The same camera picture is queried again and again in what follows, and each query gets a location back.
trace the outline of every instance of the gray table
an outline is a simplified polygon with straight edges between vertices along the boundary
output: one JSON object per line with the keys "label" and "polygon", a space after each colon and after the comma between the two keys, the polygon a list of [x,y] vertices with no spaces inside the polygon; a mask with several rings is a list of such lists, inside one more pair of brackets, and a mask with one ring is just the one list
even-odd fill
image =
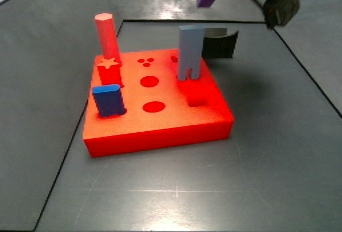
{"label": "gray table", "polygon": [[[302,0],[294,21],[278,29],[317,85],[299,66],[289,67],[289,60],[293,64],[295,60],[263,26],[234,25],[246,34],[238,43],[239,55],[230,63],[210,64],[236,117],[227,142],[102,161],[87,157],[76,126],[92,57],[100,50],[92,16],[114,12],[118,28],[120,15],[130,20],[262,21],[248,0],[218,0],[210,10],[196,9],[194,3],[9,0],[1,4],[0,230],[32,230],[37,225],[41,230],[341,230],[335,193],[341,191],[341,122],[330,105],[341,114],[338,0]],[[123,51],[176,46],[174,26],[163,25],[162,31],[158,24],[143,25],[126,24]],[[138,41],[140,30],[155,35],[148,42]],[[102,198],[100,189],[112,197]]]}
{"label": "gray table", "polygon": [[[175,23],[124,23],[122,51],[175,48]],[[240,30],[208,65],[235,114],[228,140],[91,159],[81,129],[40,231],[337,231],[342,121],[277,34]]]}

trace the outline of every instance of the hole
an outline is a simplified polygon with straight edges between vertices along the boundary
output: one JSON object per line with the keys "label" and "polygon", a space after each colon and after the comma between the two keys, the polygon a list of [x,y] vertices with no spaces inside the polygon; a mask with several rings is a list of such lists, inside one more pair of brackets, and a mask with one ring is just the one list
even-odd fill
{"label": "hole", "polygon": [[146,76],[142,78],[140,84],[144,87],[154,87],[159,84],[159,79],[155,76]]}
{"label": "hole", "polygon": [[143,110],[148,113],[160,112],[166,108],[166,104],[160,101],[151,101],[143,105]]}
{"label": "hole", "polygon": [[174,63],[176,63],[176,62],[178,62],[178,58],[176,58],[176,56],[171,56],[171,61],[172,61]]}

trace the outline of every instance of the red star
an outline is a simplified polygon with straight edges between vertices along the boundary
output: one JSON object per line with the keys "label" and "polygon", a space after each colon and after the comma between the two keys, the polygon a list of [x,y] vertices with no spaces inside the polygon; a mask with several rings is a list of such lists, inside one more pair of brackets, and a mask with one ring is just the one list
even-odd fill
{"label": "red star", "polygon": [[98,64],[98,67],[104,67],[106,69],[110,69],[112,65],[119,65],[119,63],[115,61],[115,58],[102,59],[102,62]]}

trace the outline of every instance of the table surface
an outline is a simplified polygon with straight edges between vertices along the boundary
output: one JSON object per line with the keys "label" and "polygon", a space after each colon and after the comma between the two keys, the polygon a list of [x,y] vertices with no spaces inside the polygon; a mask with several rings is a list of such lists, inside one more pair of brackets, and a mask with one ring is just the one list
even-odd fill
{"label": "table surface", "polygon": [[[123,52],[178,47],[176,23],[124,23]],[[337,230],[342,121],[265,25],[207,61],[235,115],[230,139],[91,159],[77,128],[39,231]]]}

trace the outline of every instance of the gray block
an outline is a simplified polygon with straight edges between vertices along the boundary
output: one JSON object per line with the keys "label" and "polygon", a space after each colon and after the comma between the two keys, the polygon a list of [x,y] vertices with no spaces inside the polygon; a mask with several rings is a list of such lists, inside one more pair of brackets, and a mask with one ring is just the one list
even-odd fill
{"label": "gray block", "polygon": [[178,80],[199,79],[204,26],[179,27]]}

